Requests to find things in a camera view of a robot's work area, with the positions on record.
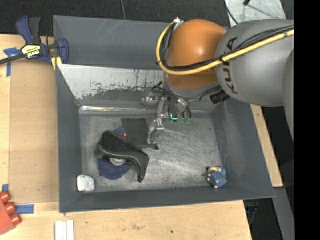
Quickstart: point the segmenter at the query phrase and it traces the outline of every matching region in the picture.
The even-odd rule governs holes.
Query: wooden table
[[[4,49],[21,48],[19,35],[0,35]],[[74,220],[82,239],[252,239],[243,201],[173,207],[59,213],[56,80],[53,67],[21,59],[0,66],[0,187],[9,183],[16,205],[35,204],[34,214],[1,239],[54,239],[55,221]],[[252,106],[272,185],[283,182],[262,110]]]

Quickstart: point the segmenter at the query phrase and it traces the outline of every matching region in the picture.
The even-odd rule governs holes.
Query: yellow cable
[[[187,76],[187,75],[192,75],[192,74],[196,74],[196,73],[199,73],[199,72],[203,72],[203,71],[206,71],[206,70],[209,70],[213,67],[216,67],[220,64],[222,64],[223,62],[218,60],[218,61],[215,61],[215,62],[212,62],[208,65],[205,65],[205,66],[201,66],[201,67],[198,67],[198,68],[195,68],[195,69],[191,69],[191,70],[187,70],[187,71],[174,71],[174,70],[170,70],[169,68],[166,68],[164,66],[164,64],[162,63],[161,61],[161,58],[160,58],[160,47],[161,47],[161,43],[164,39],[164,36],[166,35],[168,29],[171,27],[171,25],[174,24],[174,23],[171,23],[163,32],[162,34],[160,35],[159,37],[159,40],[158,40],[158,43],[156,45],[156,59],[157,61],[159,62],[159,66],[162,68],[163,71],[165,71],[166,73],[170,74],[170,75],[173,75],[173,76]],[[281,39],[284,39],[286,37],[291,37],[295,34],[295,30],[290,30],[288,32],[285,32],[285,33],[282,33],[282,34],[278,34],[274,37],[270,37],[264,41],[261,41],[261,42],[258,42],[256,44],[253,44],[247,48],[244,48],[244,49],[241,49],[239,51],[236,51],[230,55],[227,55],[227,56],[224,56],[223,57],[223,61],[224,62],[227,62],[229,60],[232,60],[232,59],[235,59],[241,55],[244,55],[246,53],[249,53],[253,50],[256,50],[260,47],[263,47],[265,45],[268,45],[268,44],[271,44],[273,42],[276,42],[278,40],[281,40]]]

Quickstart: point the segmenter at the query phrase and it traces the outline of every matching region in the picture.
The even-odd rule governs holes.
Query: green light
[[[172,113],[170,113],[170,119],[173,120],[173,121],[177,121],[178,120],[178,118],[174,118],[173,117]]]

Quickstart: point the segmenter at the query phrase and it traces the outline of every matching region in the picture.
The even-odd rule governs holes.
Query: orange object
[[[183,23],[172,34],[167,63],[171,67],[187,66],[213,60],[226,30],[203,19]],[[214,69],[193,75],[168,75],[168,81],[176,88],[193,90],[217,82]]]
[[[0,192],[0,198],[2,202],[5,204],[10,201],[11,196],[8,191]]]
[[[6,211],[8,212],[8,214],[13,214],[16,211],[16,206],[13,202],[8,202],[4,205]]]
[[[8,191],[0,192],[0,235],[13,230],[21,222],[19,214],[12,214],[16,211],[16,206],[8,202],[10,199]]]

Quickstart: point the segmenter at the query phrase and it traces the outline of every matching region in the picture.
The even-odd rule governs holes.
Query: gray bin
[[[118,180],[100,177],[96,144],[121,118],[146,118],[156,106],[141,98],[164,77],[157,40],[167,23],[54,17],[55,39],[69,42],[68,64],[56,69],[60,212],[142,208],[274,197],[251,106],[229,99],[193,102],[189,126],[164,120],[145,179],[131,169]],[[223,166],[227,185],[215,189],[206,168]],[[77,176],[94,178],[77,191]]]

